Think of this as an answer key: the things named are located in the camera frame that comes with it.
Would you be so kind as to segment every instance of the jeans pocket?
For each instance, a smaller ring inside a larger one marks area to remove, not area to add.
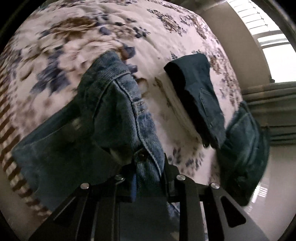
[[[224,128],[224,116],[221,111],[219,102],[216,96],[210,94],[205,89],[200,90],[200,101],[202,103],[205,115],[206,115],[206,124],[211,133],[211,136],[214,140],[215,146],[213,148],[221,147],[225,141],[225,128]]]
[[[55,113],[50,119],[41,124],[36,130],[22,139],[14,147],[14,150],[24,148],[26,145],[31,145],[47,138],[63,126],[67,125],[71,120],[79,117],[79,115],[80,111],[78,107],[73,102],[70,102],[63,109]]]

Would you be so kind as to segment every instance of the blue denim jeans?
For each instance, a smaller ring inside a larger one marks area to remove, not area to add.
[[[241,206],[249,203],[264,174],[269,148],[268,130],[260,128],[242,101],[226,130],[224,144],[217,150],[221,185]]]
[[[75,98],[12,151],[36,198],[54,210],[83,182],[118,173],[111,150],[129,153],[137,194],[160,190],[164,152],[136,81],[113,51],[83,75]]]
[[[169,62],[164,70],[203,145],[219,149],[226,139],[224,116],[210,79],[207,57],[201,53],[186,55]]]

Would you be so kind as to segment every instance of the window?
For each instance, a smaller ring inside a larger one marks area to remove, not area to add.
[[[296,52],[275,22],[251,0],[229,0],[263,50],[276,82],[296,81]]]

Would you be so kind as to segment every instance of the white bedspread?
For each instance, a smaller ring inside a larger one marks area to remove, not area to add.
[[[34,199],[10,151],[71,101],[82,74],[110,49],[137,79],[169,161],[195,182],[219,182],[215,150],[205,149],[199,136],[188,132],[192,123],[175,116],[174,104],[155,80],[169,61],[204,53],[228,124],[242,97],[230,62],[205,21],[161,0],[62,0],[32,13],[0,58],[0,162],[13,190],[39,215],[47,217],[50,211]]]

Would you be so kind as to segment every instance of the wall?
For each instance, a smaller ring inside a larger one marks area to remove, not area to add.
[[[270,83],[270,71],[262,50],[227,3],[200,14],[221,42],[241,89]]]

